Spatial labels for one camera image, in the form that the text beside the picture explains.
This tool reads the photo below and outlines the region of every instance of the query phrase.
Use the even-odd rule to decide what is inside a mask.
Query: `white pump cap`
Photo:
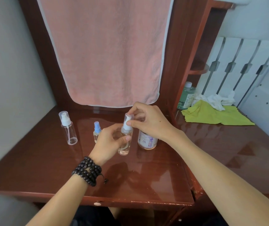
[[[125,118],[124,118],[124,123],[123,123],[123,129],[125,130],[132,130],[131,126],[128,126],[126,124],[127,121],[133,120],[134,119],[134,115],[133,114],[125,114]]]
[[[59,113],[59,117],[61,120],[61,124],[65,127],[69,126],[72,123],[72,121],[69,117],[69,113],[67,111],[61,111]]]
[[[185,87],[186,88],[191,88],[192,87],[192,82],[186,82]]]

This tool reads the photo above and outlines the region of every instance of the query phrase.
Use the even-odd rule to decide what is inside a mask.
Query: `blue spray nozzle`
[[[94,125],[95,125],[95,132],[96,132],[96,133],[100,133],[100,132],[101,132],[101,128],[100,128],[100,124],[99,124],[99,122],[96,121],[96,122],[94,123]]]

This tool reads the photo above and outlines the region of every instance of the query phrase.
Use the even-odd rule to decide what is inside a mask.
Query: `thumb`
[[[144,125],[144,122],[141,121],[136,121],[136,120],[130,120],[127,121],[127,125],[133,127],[133,128],[137,128],[137,129],[141,129]]]
[[[124,136],[116,140],[119,147],[121,147],[123,144],[126,144],[128,141],[131,140],[131,136]]]

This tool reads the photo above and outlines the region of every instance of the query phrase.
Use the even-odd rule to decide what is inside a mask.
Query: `hand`
[[[115,153],[117,153],[117,150],[123,144],[126,144],[131,140],[131,136],[124,136],[114,140],[114,132],[121,129],[122,126],[123,124],[114,124],[102,129],[97,143],[89,155],[89,157],[94,160],[97,165],[102,166],[107,162],[107,160],[111,159]]]
[[[156,105],[135,102],[128,114],[134,114],[134,120],[128,121],[127,125],[138,128],[142,132],[165,142],[176,129]]]

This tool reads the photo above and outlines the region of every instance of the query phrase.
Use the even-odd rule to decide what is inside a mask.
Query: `clear plastic bottle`
[[[96,121],[94,123],[95,125],[95,130],[93,132],[93,135],[94,135],[94,139],[95,139],[95,143],[97,143],[97,140],[98,140],[98,137],[99,137],[99,133],[102,131],[101,128],[100,128],[100,124],[98,121]]]
[[[61,120],[61,127],[64,128],[66,140],[69,145],[74,145],[78,142],[76,131],[73,122],[70,120],[69,113],[67,111],[61,111],[59,113]]]
[[[140,130],[137,140],[139,146],[145,150],[151,150],[156,147],[158,139],[153,138]]]
[[[126,122],[129,120],[133,120],[133,118],[134,118],[133,114],[130,114],[130,115],[125,114],[123,127],[121,128],[121,137],[124,137],[124,136],[131,136],[132,137],[133,128],[131,126],[128,126],[126,124]],[[130,143],[131,143],[131,140],[129,142],[127,142],[126,144],[122,145],[121,148],[118,149],[117,152],[122,156],[127,155],[129,153]]]
[[[195,94],[195,87],[192,87],[191,82],[186,82],[183,92],[181,94],[181,98],[179,99],[177,108],[178,109],[188,109],[193,101]]]

